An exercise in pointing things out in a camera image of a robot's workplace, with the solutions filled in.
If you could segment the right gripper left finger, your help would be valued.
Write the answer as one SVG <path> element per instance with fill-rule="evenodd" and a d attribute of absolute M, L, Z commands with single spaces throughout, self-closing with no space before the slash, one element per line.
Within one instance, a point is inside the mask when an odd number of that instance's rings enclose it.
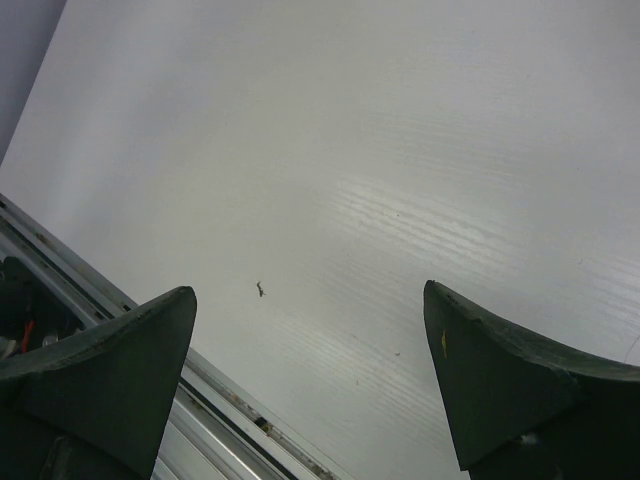
<path fill-rule="evenodd" d="M 2 478 L 150 478 L 196 310 L 178 287 L 2 361 Z"/>

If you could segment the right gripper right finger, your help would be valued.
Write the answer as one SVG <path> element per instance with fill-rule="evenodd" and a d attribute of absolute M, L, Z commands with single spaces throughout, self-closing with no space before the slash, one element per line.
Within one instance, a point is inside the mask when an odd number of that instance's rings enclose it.
<path fill-rule="evenodd" d="M 423 299 L 461 471 L 472 479 L 638 478 L 638 367 L 551 340 L 433 280 Z"/>

